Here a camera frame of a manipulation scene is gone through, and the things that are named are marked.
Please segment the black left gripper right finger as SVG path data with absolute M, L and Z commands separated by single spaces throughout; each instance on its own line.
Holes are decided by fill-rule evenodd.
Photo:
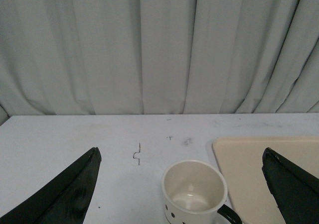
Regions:
M 319 179 L 271 148 L 262 155 L 268 189 L 287 224 L 319 222 Z

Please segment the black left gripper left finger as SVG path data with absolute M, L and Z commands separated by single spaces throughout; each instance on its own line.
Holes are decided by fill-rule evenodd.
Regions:
M 102 161 L 93 147 L 39 191 L 0 218 L 2 224 L 82 224 Z

